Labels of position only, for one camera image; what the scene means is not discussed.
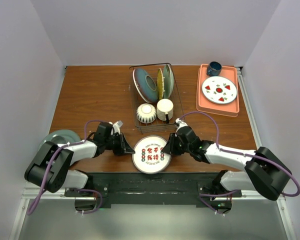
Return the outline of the white plate red chinese characters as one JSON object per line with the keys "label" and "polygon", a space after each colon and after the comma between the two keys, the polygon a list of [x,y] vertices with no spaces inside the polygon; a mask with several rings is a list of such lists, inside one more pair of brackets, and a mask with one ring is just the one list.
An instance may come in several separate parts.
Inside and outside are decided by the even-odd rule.
{"label": "white plate red chinese characters", "polygon": [[156,135],[150,135],[139,140],[134,146],[132,162],[142,173],[152,175],[165,170],[172,159],[170,154],[164,153],[167,141]]}

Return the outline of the cream ceramic mug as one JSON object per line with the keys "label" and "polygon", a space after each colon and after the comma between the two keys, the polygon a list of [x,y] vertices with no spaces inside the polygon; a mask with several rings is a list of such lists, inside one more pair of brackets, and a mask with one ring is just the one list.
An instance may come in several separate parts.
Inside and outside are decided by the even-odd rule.
{"label": "cream ceramic mug", "polygon": [[164,123],[168,124],[173,118],[174,104],[169,99],[161,99],[156,105],[157,118]]}

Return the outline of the black wire dish rack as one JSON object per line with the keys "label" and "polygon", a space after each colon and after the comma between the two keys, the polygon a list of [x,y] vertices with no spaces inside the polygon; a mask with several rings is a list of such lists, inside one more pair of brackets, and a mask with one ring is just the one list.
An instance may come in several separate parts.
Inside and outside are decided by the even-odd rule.
{"label": "black wire dish rack", "polygon": [[139,93],[137,92],[137,89],[135,87],[134,81],[133,81],[133,70],[137,69],[137,68],[141,68],[146,70],[149,75],[152,77],[152,79],[154,80],[155,84],[157,84],[157,73],[158,73],[158,69],[162,69],[162,72],[164,70],[164,66],[165,65],[170,65],[173,71],[173,67],[170,63],[168,62],[164,62],[164,63],[154,63],[154,64],[143,64],[143,65],[133,65],[129,67],[129,71],[131,73],[131,84],[130,84],[130,93],[131,93],[131,104],[132,104],[132,110],[133,110],[133,118],[134,118],[134,123],[135,123],[135,127],[137,129],[140,130],[141,133],[152,133],[152,132],[164,132],[164,131],[170,131],[174,129],[174,124],[173,121],[184,114],[183,111],[183,106],[182,106],[182,102],[181,102],[181,98],[180,98],[180,94],[179,94],[179,89],[178,89],[178,85],[176,82],[176,78],[175,78],[175,74],[173,71],[173,76],[174,76],[174,87],[173,87],[173,91],[172,94],[170,96],[170,99],[173,103],[173,117],[172,119],[169,121],[169,123],[164,123],[162,120],[159,120],[158,118],[156,118],[154,120],[154,122],[149,123],[149,124],[144,124],[141,123],[137,120],[136,117],[136,112],[137,112],[137,108],[139,107],[139,105],[141,104],[145,104],[148,102],[145,102],[141,96],[139,95]]}

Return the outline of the yellow green ribbed plate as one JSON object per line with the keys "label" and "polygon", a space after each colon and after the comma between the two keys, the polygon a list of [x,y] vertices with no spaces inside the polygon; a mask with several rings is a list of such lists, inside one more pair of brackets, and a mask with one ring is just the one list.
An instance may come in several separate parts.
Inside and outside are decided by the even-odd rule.
{"label": "yellow green ribbed plate", "polygon": [[161,68],[157,71],[157,91],[158,91],[158,99],[162,100],[164,97],[164,75]]}

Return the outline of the dark blue plate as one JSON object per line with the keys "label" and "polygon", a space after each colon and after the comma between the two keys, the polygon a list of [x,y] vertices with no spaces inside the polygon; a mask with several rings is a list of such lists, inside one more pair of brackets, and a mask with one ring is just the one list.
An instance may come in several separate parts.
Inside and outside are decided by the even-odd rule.
{"label": "dark blue plate", "polygon": [[132,79],[137,92],[145,102],[156,103],[159,100],[157,85],[146,70],[134,69]]}

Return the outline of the mint green flower plate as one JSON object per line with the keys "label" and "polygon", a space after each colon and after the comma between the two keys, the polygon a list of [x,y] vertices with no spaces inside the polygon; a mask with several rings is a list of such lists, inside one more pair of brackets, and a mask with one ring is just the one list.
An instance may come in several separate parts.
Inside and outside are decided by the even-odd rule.
{"label": "mint green flower plate", "polygon": [[170,98],[174,89],[174,74],[169,64],[166,64],[163,68],[163,77],[164,77],[163,98],[168,99]]}

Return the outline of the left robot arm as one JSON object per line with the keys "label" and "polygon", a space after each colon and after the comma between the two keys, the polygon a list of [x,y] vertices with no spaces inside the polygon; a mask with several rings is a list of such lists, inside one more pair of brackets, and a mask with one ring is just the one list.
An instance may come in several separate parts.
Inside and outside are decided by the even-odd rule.
{"label": "left robot arm", "polygon": [[25,170],[24,179],[40,187],[41,192],[75,188],[82,196],[89,196],[94,184],[86,173],[70,169],[74,163],[96,158],[105,151],[112,151],[115,156],[135,153],[121,132],[122,121],[97,122],[99,125],[92,137],[86,135],[83,140],[64,144],[44,142]]}

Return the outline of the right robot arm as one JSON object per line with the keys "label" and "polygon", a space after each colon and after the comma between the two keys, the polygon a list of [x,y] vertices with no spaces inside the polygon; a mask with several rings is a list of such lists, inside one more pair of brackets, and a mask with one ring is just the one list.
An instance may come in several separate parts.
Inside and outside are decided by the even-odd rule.
{"label": "right robot arm", "polygon": [[189,126],[182,126],[170,134],[162,151],[180,156],[188,153],[197,162],[220,164],[236,169],[222,171],[213,183],[213,192],[220,197],[234,190],[257,191],[275,201],[290,180],[291,171],[266,147],[240,150],[201,140]]}

